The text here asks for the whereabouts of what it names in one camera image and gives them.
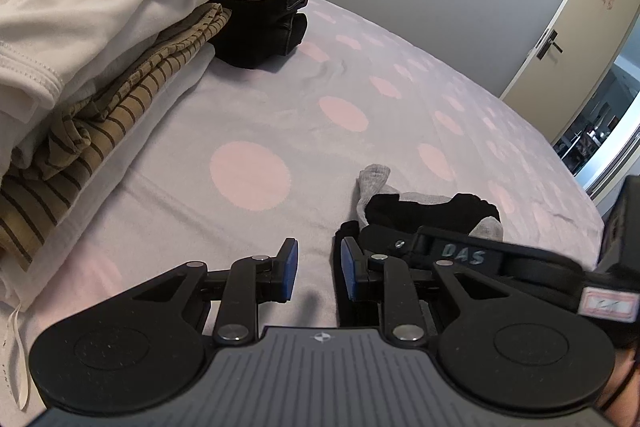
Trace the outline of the grey black sock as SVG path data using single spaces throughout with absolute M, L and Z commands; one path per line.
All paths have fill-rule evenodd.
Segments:
M 334 235 L 331 262 L 337 324 L 341 327 L 378 325 L 377 305 L 359 309 L 350 301 L 341 262 L 342 239 L 347 236 L 358 239 L 360 230 L 367 225 L 382 225 L 409 235 L 424 225 L 479 239 L 503 239 L 498 208 L 480 196 L 401 193 L 387 184 L 389 177 L 390 167 L 380 164 L 369 165 L 360 171 L 352 220 L 342 223 Z

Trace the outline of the olive striped folded garment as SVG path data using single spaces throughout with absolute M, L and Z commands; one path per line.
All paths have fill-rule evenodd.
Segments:
M 160 89 L 188 65 L 231 18 L 206 3 L 162 31 L 118 77 L 53 112 L 26 168 L 11 165 L 1 182 L 1 256 L 27 270 L 105 159 L 145 115 Z

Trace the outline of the pink dotted bed sheet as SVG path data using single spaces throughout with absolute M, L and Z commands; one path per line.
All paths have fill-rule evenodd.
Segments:
M 108 124 L 105 156 L 36 191 L 12 187 L 35 223 L 58 221 L 28 268 L 1 262 L 1 315 L 25 343 L 50 324 L 189 260 L 228 268 L 294 237 L 293 299 L 262 323 L 330 326 L 332 237 L 355 216 L 360 171 L 401 192 L 470 193 L 504 238 L 592 267 L 602 222 L 546 139 L 431 54 L 324 0 L 295 52 L 234 68 L 204 48 L 150 92 L 137 124 Z

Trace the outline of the beige door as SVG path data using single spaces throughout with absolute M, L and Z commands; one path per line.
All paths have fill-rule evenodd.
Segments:
M 624 46 L 639 0 L 563 0 L 500 100 L 549 143 L 582 111 Z M 563 53 L 536 54 L 550 29 Z

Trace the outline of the black folded trousers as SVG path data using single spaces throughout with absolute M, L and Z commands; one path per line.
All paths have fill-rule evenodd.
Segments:
M 230 66 L 255 69 L 299 46 L 308 22 L 300 12 L 309 0 L 215 0 L 230 10 L 228 22 L 209 42 Z

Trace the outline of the white folded garment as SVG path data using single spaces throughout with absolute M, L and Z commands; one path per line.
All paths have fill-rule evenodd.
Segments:
M 1 0 L 1 168 L 58 104 L 209 0 Z

